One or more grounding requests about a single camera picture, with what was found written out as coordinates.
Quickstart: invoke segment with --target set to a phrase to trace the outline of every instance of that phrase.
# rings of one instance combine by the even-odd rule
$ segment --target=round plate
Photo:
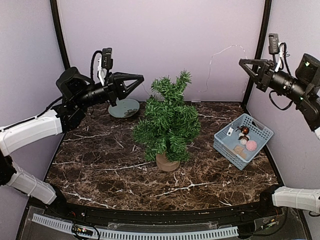
[[[137,100],[131,98],[125,98],[123,100],[117,100],[116,106],[109,106],[109,113],[111,116],[123,119],[133,116],[138,112],[140,104]]]

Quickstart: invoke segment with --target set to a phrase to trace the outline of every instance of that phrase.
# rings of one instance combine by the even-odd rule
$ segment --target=brown pot
[[[180,165],[179,161],[168,161],[165,153],[157,154],[155,159],[158,168],[165,172],[172,172],[176,170]]]

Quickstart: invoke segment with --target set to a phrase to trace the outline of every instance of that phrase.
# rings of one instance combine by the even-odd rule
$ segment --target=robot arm
[[[47,205],[63,201],[64,196],[57,188],[24,171],[12,161],[10,154],[40,139],[77,128],[88,107],[107,102],[116,106],[117,99],[125,99],[144,81],[142,75],[109,72],[113,66],[111,52],[111,48],[102,50],[98,67],[101,82],[95,83],[81,75],[76,67],[71,67],[56,81],[62,94],[61,104],[50,106],[37,116],[0,127],[0,186],[14,187]]]
[[[274,48],[269,46],[270,54],[274,55],[272,49]],[[280,59],[282,59],[281,56],[286,55],[285,52],[280,50],[278,52],[280,53]],[[296,78],[291,76],[290,73],[279,70],[275,60],[240,59],[239,65],[248,73],[259,90],[266,92],[268,88],[271,88],[271,93],[275,92],[279,96],[286,96],[291,100],[288,107],[295,103],[296,109],[303,114],[310,129],[320,139],[320,97],[317,95],[320,90],[319,60],[305,53],[295,71]],[[258,66],[257,71],[253,71],[248,65]],[[276,105],[272,100],[271,93],[269,95],[270,100]]]
[[[320,97],[317,95],[320,89],[320,61],[309,54],[304,54],[299,67],[295,71],[295,77],[291,76],[286,61],[285,43],[279,43],[277,34],[269,34],[269,53],[273,60],[240,59],[239,65],[246,71],[256,84],[256,87],[266,92],[268,88],[272,91],[269,98],[280,110],[288,109],[292,103],[296,105],[310,129],[315,132],[320,140]],[[279,54],[279,62],[276,62],[275,55]],[[286,65],[288,73],[281,70],[280,66]],[[284,95],[291,100],[285,108],[279,108],[271,97],[271,93]],[[285,186],[274,186],[260,195],[260,212],[263,213],[265,203],[276,207],[291,207],[301,210],[308,210],[320,214],[320,189],[296,189]]]

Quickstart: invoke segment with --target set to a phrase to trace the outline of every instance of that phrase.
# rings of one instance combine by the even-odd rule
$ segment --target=pink ball
[[[248,151],[253,152],[254,150],[257,149],[257,143],[253,140],[249,140],[246,145],[245,145],[246,149],[248,149]]]

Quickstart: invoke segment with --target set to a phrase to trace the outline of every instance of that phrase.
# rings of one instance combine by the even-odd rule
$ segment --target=purple wall
[[[268,32],[278,33],[288,45],[287,58],[291,73],[304,53],[320,59],[320,1],[273,1]],[[265,59],[270,59],[268,45]],[[268,94],[254,89],[248,109],[251,114],[274,131],[268,146],[285,184],[293,188],[319,189],[320,142],[310,131],[303,115],[294,107],[283,112],[272,105]],[[288,104],[285,97],[275,96],[279,106]],[[320,239],[319,219],[307,216],[313,239]]]
[[[255,55],[263,0],[89,0],[59,1],[70,63],[89,74],[95,50],[112,47],[113,71],[143,74],[145,88],[158,77],[191,71],[187,100],[241,101],[247,84],[239,68],[244,52],[232,47],[209,63],[214,53],[242,45]],[[132,95],[149,97],[140,86]]]
[[[42,112],[56,99],[56,79],[64,69],[49,1],[0,1],[0,32],[0,126],[6,126]],[[11,156],[43,179],[60,139],[48,137]],[[0,239],[16,239],[27,200],[0,187]]]

